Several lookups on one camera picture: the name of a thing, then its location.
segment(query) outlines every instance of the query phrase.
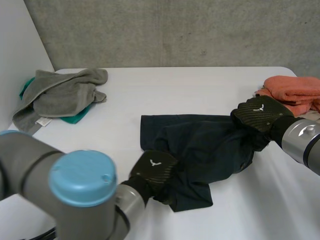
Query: gray towel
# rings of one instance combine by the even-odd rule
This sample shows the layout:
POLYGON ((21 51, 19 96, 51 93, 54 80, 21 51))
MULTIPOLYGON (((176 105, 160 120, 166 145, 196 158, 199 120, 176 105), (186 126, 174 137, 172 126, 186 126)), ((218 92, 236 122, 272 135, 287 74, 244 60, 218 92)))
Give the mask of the gray towel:
POLYGON ((71 74, 37 70, 12 121, 20 131, 34 134, 41 128, 36 123, 41 117, 75 116, 91 103, 105 102, 106 95, 96 86, 107 80, 108 72, 99 68, 71 74))

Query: logo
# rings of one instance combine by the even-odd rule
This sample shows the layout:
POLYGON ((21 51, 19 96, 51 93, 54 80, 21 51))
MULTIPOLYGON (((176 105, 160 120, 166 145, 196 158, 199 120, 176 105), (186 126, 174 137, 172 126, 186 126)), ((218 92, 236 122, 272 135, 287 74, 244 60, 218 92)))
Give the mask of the logo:
POLYGON ((161 162, 158 162, 158 163, 153 162, 152 159, 150 159, 150 163, 151 163, 152 167, 161 164, 161 162))
POLYGON ((253 111, 263 111, 264 110, 264 105, 262 104, 262 107, 260 107, 259 109, 253 109, 253 111))

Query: green towel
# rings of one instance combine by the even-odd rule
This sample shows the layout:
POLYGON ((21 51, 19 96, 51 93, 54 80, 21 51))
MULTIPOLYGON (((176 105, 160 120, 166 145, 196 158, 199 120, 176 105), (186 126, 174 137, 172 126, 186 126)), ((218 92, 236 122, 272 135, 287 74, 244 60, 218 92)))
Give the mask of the green towel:
MULTIPOLYGON (((22 91, 19 94, 20 99, 22 100, 22 97, 24 96, 24 93, 27 89, 27 87, 30 85, 30 83, 33 82, 33 80, 35 80, 35 77, 31 78, 29 81, 27 81, 25 83, 25 85, 23 86, 22 91)), ((81 112, 79 112, 77 115, 74 116, 64 116, 64 117, 60 117, 60 119, 62 121, 67 122, 68 124, 76 124, 77 122, 79 122, 90 110, 90 108, 92 107, 92 103, 87 106, 85 109, 83 109, 81 112)))

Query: black cable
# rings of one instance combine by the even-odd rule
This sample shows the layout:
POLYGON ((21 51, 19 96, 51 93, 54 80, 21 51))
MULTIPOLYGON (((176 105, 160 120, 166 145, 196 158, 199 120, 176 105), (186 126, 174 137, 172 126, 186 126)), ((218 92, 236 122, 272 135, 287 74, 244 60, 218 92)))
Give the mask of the black cable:
POLYGON ((36 236, 34 238, 31 238, 30 240, 54 240, 56 238, 56 228, 53 227, 50 230, 46 231, 45 233, 42 233, 39 236, 36 236))

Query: gray robot arm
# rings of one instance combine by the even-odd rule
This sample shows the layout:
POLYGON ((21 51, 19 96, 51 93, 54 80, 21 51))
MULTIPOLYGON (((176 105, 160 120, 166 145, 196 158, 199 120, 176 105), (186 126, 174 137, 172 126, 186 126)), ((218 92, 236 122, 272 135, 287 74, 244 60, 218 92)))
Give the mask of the gray robot arm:
POLYGON ((271 138, 294 160, 320 175, 320 124, 284 116, 274 122, 271 138))
POLYGON ((23 196, 55 219, 59 240, 123 240, 150 196, 139 192, 143 181, 117 186, 115 172, 96 176, 95 162, 114 168, 100 152, 64 154, 24 133, 0 133, 0 200, 23 196), (74 154, 92 164, 84 169, 74 154))

